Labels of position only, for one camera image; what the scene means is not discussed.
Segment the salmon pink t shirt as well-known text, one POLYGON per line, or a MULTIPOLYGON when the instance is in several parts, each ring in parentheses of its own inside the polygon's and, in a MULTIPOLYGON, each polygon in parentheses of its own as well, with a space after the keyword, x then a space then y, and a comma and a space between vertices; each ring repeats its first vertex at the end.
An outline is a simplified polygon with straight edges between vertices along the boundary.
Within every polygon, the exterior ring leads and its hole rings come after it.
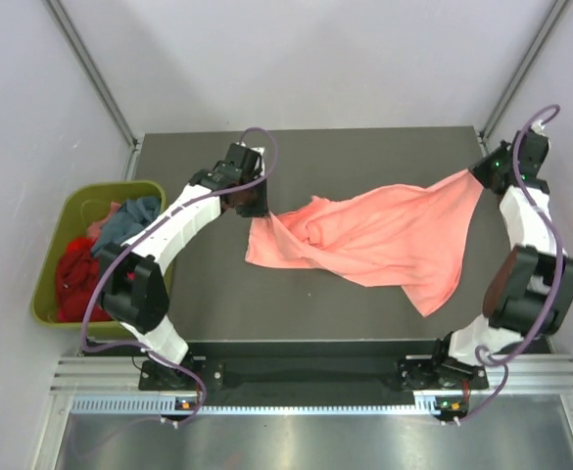
POLYGON ((422 316, 453 295, 469 225, 483 192, 468 170, 426 188, 383 186, 349 200, 252 221, 246 262, 324 269, 363 287, 401 287, 422 316))

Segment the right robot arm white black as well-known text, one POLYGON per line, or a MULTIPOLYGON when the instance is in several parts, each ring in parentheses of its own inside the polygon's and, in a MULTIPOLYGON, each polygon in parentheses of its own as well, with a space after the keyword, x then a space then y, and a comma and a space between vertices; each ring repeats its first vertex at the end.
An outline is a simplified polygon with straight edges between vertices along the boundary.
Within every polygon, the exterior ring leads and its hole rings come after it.
POLYGON ((541 122, 518 131, 512 142, 470 168, 499 199, 510 251, 484 297, 482 312, 468 326, 437 342, 430 376, 439 386, 472 382, 495 353, 521 354, 536 338, 555 334, 573 302, 573 258, 555 228, 548 183, 539 172, 550 148, 541 122))

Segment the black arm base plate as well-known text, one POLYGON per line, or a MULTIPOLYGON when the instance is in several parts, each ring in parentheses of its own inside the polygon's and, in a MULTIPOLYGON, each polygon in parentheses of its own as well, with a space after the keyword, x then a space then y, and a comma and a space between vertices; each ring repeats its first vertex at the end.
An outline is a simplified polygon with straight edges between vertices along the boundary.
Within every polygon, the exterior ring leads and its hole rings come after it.
POLYGON ((392 356, 190 356, 181 365, 205 380, 209 388, 233 390, 243 385, 376 385, 390 391, 429 389, 482 391, 484 369, 447 368, 426 358, 392 356))

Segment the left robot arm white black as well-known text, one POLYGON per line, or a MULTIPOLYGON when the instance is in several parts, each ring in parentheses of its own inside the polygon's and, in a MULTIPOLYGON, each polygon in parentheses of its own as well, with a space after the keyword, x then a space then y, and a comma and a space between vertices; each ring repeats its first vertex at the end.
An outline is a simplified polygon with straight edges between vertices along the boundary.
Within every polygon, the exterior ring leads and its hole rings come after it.
POLYGON ((188 243, 228 210, 247 218, 268 215, 263 147, 230 144, 225 157, 197 171, 152 223, 122 243, 108 243, 99 255, 98 307, 134 336, 177 389, 192 382, 195 366, 168 316, 164 275, 188 243))

